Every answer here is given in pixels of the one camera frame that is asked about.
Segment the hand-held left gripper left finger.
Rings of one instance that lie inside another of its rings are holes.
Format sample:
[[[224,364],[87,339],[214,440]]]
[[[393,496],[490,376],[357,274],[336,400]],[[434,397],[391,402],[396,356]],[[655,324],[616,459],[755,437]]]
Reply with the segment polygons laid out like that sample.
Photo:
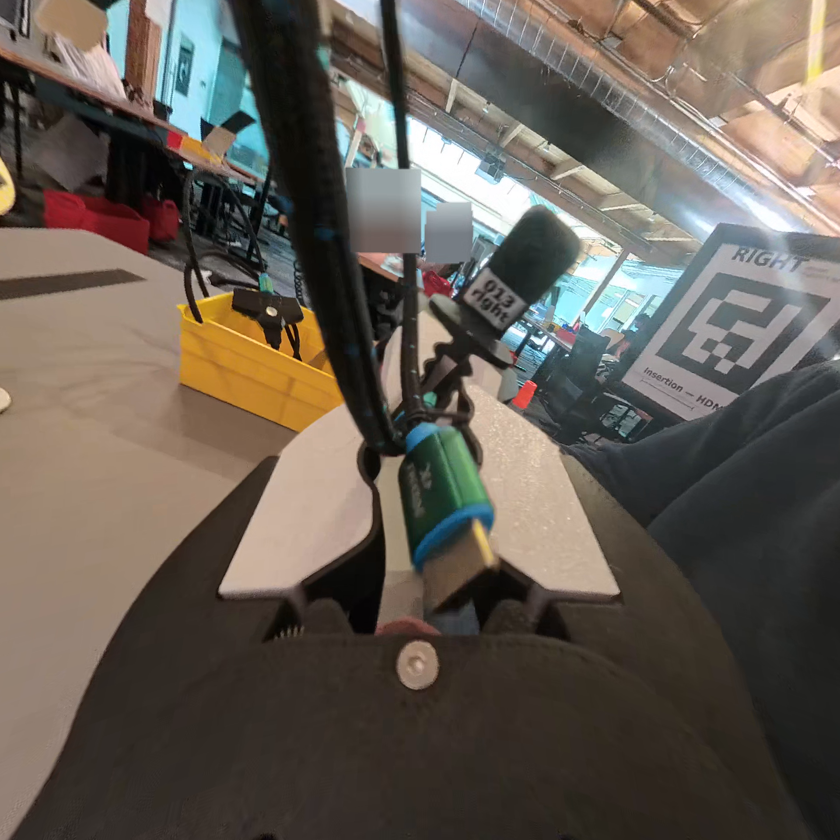
[[[218,595],[278,597],[298,611],[331,599],[371,634],[385,580],[380,466],[344,405],[300,432],[280,452]]]

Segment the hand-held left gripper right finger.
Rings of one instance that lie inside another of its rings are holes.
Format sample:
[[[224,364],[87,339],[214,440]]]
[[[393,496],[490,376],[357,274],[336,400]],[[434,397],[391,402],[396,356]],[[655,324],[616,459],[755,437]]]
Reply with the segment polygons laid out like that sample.
[[[499,602],[524,602],[540,622],[555,603],[620,609],[622,593],[551,437],[477,385],[465,394],[480,476],[495,509],[490,543],[500,570],[472,605],[484,626]]]

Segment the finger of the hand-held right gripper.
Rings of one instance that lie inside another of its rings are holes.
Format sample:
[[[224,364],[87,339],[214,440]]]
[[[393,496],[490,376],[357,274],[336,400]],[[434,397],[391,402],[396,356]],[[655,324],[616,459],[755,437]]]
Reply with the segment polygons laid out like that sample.
[[[467,358],[459,364],[460,386],[463,394],[460,404],[472,404],[470,388],[479,388],[502,404],[510,404],[518,394],[519,384],[515,370],[501,369],[482,358]]]
[[[418,376],[423,393],[435,392],[446,375],[456,364],[446,355],[437,357],[437,346],[449,344],[452,336],[428,310],[417,316],[418,329]],[[403,416],[403,393],[401,381],[402,327],[397,327],[384,345],[381,362],[381,384],[392,419],[399,421]]]

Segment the yellow plastic bin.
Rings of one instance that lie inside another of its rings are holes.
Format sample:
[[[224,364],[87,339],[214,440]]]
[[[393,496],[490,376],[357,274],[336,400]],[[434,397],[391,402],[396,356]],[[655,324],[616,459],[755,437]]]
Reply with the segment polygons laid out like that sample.
[[[316,315],[303,309],[297,329],[301,360],[287,340],[270,348],[258,323],[232,308],[229,292],[180,312],[180,383],[194,391],[300,432],[343,403]]]

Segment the person's right forearm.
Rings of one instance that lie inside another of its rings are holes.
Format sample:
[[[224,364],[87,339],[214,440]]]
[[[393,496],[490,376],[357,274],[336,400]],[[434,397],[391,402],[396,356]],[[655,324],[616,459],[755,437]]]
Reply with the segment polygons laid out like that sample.
[[[756,385],[731,404],[633,444],[562,445],[642,526],[692,490],[838,477],[839,368],[832,360]]]

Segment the black mesh office chair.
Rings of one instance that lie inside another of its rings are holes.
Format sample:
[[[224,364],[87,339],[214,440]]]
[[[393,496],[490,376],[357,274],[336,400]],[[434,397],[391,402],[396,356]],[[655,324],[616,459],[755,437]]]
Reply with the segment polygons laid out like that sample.
[[[607,345],[607,337],[580,327],[571,351],[544,381],[539,400],[555,442],[572,445],[594,436],[629,444],[653,430],[650,415],[599,379]]]

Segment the red bag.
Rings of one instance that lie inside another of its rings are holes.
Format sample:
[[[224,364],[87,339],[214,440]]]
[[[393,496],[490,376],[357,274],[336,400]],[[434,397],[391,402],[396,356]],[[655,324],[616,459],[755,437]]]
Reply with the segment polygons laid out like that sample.
[[[143,196],[141,214],[149,223],[149,240],[165,245],[175,241],[179,235],[181,216],[179,207],[172,199],[160,200],[150,195]]]
[[[131,207],[101,196],[51,190],[44,191],[44,201],[47,228],[86,231],[148,255],[150,222]]]

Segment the wooden background desk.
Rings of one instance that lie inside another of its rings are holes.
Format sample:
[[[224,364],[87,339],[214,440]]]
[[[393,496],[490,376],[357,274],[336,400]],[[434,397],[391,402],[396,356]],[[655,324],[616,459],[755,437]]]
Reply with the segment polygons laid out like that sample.
[[[55,62],[26,55],[6,38],[1,45],[2,77],[30,97],[71,112],[111,133],[126,134],[202,172],[256,186],[264,177],[212,155],[198,140],[157,119],[131,101],[119,100],[70,78]]]

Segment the dark ceiling duct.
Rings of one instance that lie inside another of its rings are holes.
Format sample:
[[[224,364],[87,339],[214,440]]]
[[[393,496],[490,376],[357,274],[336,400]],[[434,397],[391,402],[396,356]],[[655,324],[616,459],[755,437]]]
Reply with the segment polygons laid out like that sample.
[[[584,89],[458,2],[399,2],[408,48],[647,207],[660,152]]]

